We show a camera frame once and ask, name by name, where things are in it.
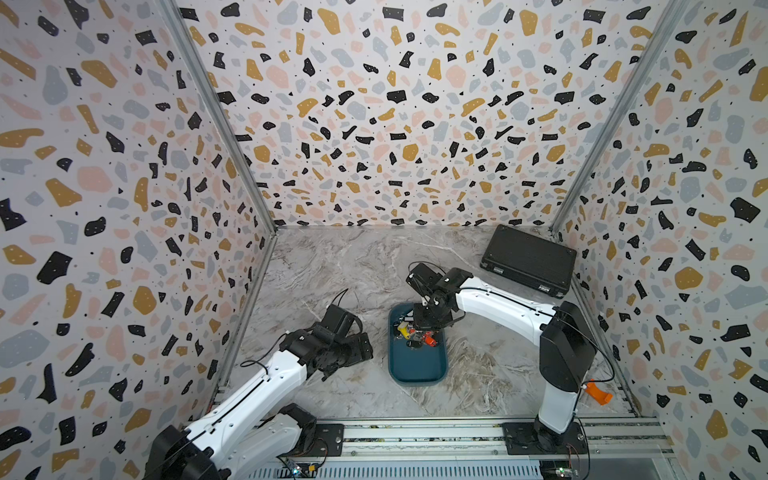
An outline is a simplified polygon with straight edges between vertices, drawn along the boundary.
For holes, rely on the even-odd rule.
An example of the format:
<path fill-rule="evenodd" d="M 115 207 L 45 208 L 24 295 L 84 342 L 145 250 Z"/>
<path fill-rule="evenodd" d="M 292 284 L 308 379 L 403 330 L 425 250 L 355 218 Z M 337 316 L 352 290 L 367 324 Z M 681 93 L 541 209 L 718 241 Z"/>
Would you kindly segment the red tag key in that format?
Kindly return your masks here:
<path fill-rule="evenodd" d="M 422 337 L 422 343 L 430 347 L 436 347 L 438 341 L 432 336 L 431 332 L 426 332 Z"/>

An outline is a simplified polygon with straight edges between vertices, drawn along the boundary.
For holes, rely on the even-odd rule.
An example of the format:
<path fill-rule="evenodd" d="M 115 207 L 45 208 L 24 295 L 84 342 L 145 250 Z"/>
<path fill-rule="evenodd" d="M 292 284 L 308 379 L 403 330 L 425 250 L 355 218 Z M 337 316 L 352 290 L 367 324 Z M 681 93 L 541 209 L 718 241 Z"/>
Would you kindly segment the teal plastic storage box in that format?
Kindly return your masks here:
<path fill-rule="evenodd" d="M 388 368 L 392 379 L 403 387 L 427 387 L 440 383 L 448 373 L 443 333 L 436 335 L 436 346 L 411 345 L 397 327 L 411 319 L 412 305 L 401 303 L 390 310 Z"/>

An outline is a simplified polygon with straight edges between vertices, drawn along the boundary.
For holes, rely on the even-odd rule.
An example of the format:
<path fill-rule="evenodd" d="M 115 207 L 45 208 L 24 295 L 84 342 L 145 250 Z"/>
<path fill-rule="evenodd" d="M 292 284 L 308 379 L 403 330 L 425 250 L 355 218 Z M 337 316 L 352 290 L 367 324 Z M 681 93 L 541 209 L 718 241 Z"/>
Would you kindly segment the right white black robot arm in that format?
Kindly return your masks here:
<path fill-rule="evenodd" d="M 425 263 L 408 273 L 406 283 L 421 301 L 394 330 L 412 348 L 438 346 L 438 335 L 468 314 L 505 327 L 538 348 L 545 381 L 542 402 L 533 421 L 503 427 L 509 454 L 588 452 L 576 408 L 601 350 L 578 306 L 526 300 L 466 270 L 452 268 L 441 274 Z"/>

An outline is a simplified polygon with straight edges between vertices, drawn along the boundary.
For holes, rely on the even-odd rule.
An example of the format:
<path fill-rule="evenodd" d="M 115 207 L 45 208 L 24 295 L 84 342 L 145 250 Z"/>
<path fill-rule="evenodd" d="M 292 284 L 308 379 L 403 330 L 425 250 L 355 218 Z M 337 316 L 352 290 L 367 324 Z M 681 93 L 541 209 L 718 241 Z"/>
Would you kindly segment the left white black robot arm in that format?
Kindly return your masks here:
<path fill-rule="evenodd" d="M 257 465 L 312 447 L 316 418 L 282 401 L 315 373 L 329 378 L 373 357 L 360 318 L 331 304 L 307 329 L 284 334 L 256 373 L 208 414 L 152 442 L 147 479 L 235 479 Z"/>

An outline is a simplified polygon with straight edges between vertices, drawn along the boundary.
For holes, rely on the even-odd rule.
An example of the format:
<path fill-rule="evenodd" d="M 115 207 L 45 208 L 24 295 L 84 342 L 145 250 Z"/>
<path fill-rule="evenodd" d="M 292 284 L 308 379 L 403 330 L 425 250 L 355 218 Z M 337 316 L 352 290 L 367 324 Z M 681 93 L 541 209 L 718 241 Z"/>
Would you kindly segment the yellow tag key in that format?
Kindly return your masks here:
<path fill-rule="evenodd" d="M 409 322 L 400 322 L 395 326 L 396 335 L 398 338 L 409 340 L 416 330 Z"/>

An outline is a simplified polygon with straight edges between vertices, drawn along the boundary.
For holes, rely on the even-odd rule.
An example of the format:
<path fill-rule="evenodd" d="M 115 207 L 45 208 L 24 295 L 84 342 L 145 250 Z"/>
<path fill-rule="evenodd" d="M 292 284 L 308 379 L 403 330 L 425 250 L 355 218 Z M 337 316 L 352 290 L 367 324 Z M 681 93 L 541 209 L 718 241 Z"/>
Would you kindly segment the black hard case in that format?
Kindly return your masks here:
<path fill-rule="evenodd" d="M 567 246 L 498 225 L 480 267 L 560 299 L 570 290 L 576 256 Z"/>

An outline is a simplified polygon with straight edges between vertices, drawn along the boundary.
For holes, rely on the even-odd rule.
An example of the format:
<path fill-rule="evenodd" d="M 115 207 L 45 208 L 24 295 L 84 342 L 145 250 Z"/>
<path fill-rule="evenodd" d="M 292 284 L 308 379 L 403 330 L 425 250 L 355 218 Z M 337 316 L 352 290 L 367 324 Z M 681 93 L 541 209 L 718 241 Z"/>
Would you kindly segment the orange plastic piece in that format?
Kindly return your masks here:
<path fill-rule="evenodd" d="M 602 390 L 598 386 L 598 384 L 594 381 L 589 381 L 585 384 L 585 391 L 599 405 L 607 405 L 611 402 L 613 398 L 613 395 L 611 393 Z"/>

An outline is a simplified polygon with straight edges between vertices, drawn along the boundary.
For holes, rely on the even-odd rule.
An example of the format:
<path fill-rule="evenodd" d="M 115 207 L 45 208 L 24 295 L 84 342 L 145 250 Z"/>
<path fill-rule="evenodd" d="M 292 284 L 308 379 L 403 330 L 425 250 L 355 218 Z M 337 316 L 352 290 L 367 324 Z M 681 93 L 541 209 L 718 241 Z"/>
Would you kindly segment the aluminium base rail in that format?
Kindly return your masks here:
<path fill-rule="evenodd" d="M 161 479 L 682 479 L 660 424 L 574 418 L 557 440 L 528 418 L 333 419 L 278 414 L 220 448 L 213 427 L 183 436 L 183 469 Z"/>

